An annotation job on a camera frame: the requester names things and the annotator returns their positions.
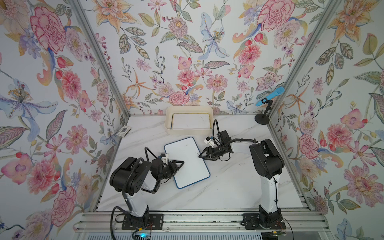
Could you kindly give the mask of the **blue-framed whiteboard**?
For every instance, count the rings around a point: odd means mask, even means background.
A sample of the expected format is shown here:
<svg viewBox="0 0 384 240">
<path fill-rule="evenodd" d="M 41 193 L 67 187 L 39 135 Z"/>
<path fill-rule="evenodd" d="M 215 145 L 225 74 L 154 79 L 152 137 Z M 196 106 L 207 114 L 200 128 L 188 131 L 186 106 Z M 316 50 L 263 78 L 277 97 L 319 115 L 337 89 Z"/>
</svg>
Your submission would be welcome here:
<svg viewBox="0 0 384 240">
<path fill-rule="evenodd" d="M 183 166 L 174 176 L 178 189 L 208 179 L 211 173 L 203 159 L 199 158 L 201 151 L 193 137 L 188 137 L 164 146 L 171 161 L 183 161 Z"/>
</svg>

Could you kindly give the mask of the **yellow-framed whiteboard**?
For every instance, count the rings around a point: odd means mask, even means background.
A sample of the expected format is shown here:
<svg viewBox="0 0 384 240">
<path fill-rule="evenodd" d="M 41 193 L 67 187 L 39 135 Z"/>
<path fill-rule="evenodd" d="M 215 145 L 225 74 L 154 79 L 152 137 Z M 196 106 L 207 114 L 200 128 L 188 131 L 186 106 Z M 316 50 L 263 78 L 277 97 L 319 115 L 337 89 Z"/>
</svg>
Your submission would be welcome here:
<svg viewBox="0 0 384 240">
<path fill-rule="evenodd" d="M 197 129 L 211 128 L 210 114 L 208 113 L 176 113 L 172 115 L 171 129 Z"/>
</svg>

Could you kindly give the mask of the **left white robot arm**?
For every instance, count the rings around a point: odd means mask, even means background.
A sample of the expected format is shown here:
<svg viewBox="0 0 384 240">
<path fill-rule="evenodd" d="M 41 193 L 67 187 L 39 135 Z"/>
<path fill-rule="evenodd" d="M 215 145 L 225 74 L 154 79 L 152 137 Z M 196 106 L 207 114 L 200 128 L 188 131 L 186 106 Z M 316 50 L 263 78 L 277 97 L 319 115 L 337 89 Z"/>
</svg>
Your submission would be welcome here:
<svg viewBox="0 0 384 240">
<path fill-rule="evenodd" d="M 162 181 L 174 177 L 184 164 L 184 161 L 178 160 L 165 163 L 160 158 L 150 162 L 143 158 L 129 157 L 113 171 L 110 186 L 122 194 L 129 214 L 142 218 L 149 213 L 149 206 L 143 199 L 142 192 L 157 193 Z"/>
</svg>

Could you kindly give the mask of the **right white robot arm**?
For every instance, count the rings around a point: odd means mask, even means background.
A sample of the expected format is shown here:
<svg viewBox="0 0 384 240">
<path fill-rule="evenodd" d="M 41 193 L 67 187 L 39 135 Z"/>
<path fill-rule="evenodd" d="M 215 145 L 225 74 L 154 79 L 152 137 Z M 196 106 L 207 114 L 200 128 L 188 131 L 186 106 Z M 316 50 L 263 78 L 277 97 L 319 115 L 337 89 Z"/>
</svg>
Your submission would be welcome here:
<svg viewBox="0 0 384 240">
<path fill-rule="evenodd" d="M 257 141 L 255 139 L 231 139 L 226 131 L 218 134 L 218 138 L 207 137 L 204 140 L 208 145 L 199 158 L 208 161 L 217 161 L 221 157 L 233 153 L 242 153 L 252 157 L 256 172 L 261 178 L 261 201 L 257 223 L 260 227 L 268 229 L 272 224 L 283 219 L 279 206 L 278 183 L 285 163 L 277 148 L 270 139 Z"/>
</svg>

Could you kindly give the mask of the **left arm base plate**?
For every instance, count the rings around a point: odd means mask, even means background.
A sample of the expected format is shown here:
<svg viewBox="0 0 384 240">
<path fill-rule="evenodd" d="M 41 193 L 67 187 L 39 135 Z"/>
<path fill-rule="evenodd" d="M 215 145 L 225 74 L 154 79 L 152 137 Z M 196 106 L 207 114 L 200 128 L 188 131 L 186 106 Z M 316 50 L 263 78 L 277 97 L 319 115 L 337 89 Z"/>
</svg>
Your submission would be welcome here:
<svg viewBox="0 0 384 240">
<path fill-rule="evenodd" d="M 162 230 L 163 224 L 163 214 L 149 214 L 143 217 L 127 215 L 124 217 L 122 230 Z"/>
</svg>

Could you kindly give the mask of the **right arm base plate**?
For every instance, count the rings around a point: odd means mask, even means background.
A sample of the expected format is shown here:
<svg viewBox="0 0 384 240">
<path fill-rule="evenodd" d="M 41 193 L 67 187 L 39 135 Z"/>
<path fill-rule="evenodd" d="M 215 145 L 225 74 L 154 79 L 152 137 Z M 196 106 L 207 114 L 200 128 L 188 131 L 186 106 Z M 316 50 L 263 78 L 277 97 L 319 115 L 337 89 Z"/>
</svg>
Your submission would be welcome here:
<svg viewBox="0 0 384 240">
<path fill-rule="evenodd" d="M 286 224 L 283 217 L 277 215 L 264 214 L 243 214 L 243 220 L 240 225 L 246 230 L 285 230 Z"/>
</svg>

